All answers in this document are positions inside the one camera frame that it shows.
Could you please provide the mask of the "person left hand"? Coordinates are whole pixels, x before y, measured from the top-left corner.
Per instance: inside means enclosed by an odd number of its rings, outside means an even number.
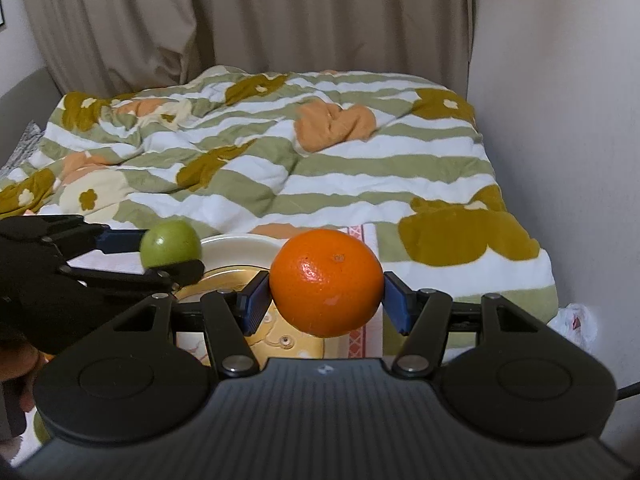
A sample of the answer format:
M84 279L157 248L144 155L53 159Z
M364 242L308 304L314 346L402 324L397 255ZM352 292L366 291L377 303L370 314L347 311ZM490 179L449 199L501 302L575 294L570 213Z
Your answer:
M36 375L46 363L46 356L28 342L1 349L1 381L21 379L24 382L18 403L25 413L30 412L35 406L32 387L34 386Z

